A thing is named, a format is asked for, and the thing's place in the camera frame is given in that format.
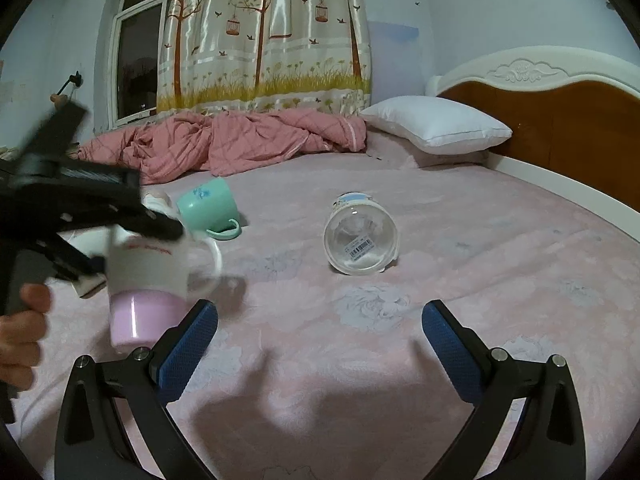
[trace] teal cup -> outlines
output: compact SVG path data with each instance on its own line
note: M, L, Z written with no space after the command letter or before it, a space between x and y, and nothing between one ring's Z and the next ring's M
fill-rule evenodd
M215 240L233 240L242 233L238 206L223 178L185 193L177 205L189 231L204 231Z

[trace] headboard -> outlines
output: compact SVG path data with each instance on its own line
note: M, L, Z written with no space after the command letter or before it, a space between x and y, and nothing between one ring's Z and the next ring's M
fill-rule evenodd
M513 130L492 149L490 167L565 196L640 239L640 67L581 48L529 46L434 77L428 92Z

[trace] white window frame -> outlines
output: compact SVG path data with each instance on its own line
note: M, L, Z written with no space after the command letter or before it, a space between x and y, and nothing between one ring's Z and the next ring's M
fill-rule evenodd
M118 126L124 126L132 121L142 119L144 117L151 116L151 112L156 110L156 107L148 108L147 110L141 110L135 114L131 114L127 117L118 118L118 51L120 49L120 31L122 28L123 20L135 16L143 10L150 9L157 5L162 5L160 9L160 29L158 31L158 52L156 56L158 63L160 63L160 54L162 49L162 38L164 37L164 24L166 22L166 8L169 0L144 0L129 9L121 10L113 17L113 24L111 25L111 41L109 44L109 54L107 60L107 113L109 116L110 128L116 128ZM124 0L120 0L119 9L124 6Z

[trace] pink floral bed sheet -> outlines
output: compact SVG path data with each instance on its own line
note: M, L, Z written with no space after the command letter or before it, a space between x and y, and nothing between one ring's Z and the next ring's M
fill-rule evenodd
M208 180L162 186L170 195ZM546 190L478 166L395 170L365 155L307 155L227 179L248 226L220 242L220 325L170 413L220 480L420 480L462 428L461 402L422 334L441 298L489 346L571 367L597 478L640 416L640 244ZM330 268L321 234L336 196L372 194L401 232L382 274ZM199 253L196 263L203 264ZM54 284L36 389L14 433L52 478L74 359L113 357L108 298ZM483 472L500 460L512 407ZM135 426L134 446L158 474Z

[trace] blue print on mug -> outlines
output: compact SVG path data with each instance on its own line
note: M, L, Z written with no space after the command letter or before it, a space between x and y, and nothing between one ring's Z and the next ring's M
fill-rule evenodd
M211 195L211 192L208 189L202 189L202 187L197 187L193 190L193 194L200 199L206 198Z

